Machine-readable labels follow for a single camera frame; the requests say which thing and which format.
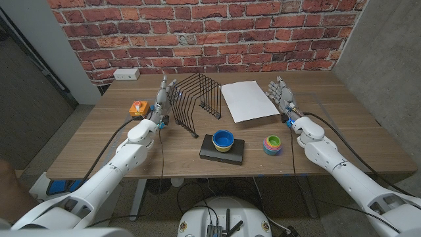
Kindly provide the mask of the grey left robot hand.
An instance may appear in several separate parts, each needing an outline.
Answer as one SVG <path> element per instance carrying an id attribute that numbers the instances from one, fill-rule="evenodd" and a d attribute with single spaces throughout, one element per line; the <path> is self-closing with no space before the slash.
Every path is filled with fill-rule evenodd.
<path id="1" fill-rule="evenodd" d="M 171 102 L 174 95 L 174 87 L 177 79 L 168 82 L 167 75 L 163 76 L 161 88 L 158 90 L 154 109 L 149 115 L 148 119 L 158 124 L 159 128 L 163 128 L 169 123 L 169 110 L 171 109 Z"/>

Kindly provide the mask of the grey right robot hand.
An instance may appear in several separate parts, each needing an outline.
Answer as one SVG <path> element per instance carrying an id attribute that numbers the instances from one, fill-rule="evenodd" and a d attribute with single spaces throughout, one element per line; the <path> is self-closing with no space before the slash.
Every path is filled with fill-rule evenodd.
<path id="1" fill-rule="evenodd" d="M 268 85 L 266 96 L 277 106 L 286 122 L 294 123 L 303 115 L 298 109 L 297 102 L 292 91 L 286 85 L 281 76 L 277 76 L 276 81 L 271 81 Z"/>

